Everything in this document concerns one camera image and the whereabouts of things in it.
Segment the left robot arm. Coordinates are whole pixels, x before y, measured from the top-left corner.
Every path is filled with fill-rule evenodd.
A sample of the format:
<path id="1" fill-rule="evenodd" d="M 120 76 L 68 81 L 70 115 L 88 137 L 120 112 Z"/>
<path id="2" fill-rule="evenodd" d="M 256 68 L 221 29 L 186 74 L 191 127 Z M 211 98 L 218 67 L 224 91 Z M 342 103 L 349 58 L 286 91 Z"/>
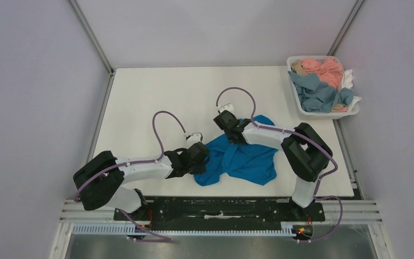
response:
<path id="1" fill-rule="evenodd" d="M 134 220 L 142 220 L 148 212 L 144 195 L 137 188 L 124 187 L 125 184 L 202 174 L 209 160 L 209 150 L 201 142 L 144 160 L 118 158 L 111 151 L 103 151 L 74 174 L 74 200 L 82 203 L 86 211 L 113 207 Z"/>

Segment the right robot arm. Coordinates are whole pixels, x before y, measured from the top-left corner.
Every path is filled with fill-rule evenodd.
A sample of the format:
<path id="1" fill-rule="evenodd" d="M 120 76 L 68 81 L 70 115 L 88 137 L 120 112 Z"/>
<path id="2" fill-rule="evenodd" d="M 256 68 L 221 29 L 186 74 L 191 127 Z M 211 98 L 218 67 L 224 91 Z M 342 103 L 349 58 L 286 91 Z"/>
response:
<path id="1" fill-rule="evenodd" d="M 302 122 L 293 129 L 238 119 L 224 110 L 213 121 L 232 144 L 262 145 L 284 152 L 296 175 L 290 198 L 290 214 L 296 220 L 308 217 L 316 200 L 321 179 L 338 169 L 333 152 L 315 129 Z"/>

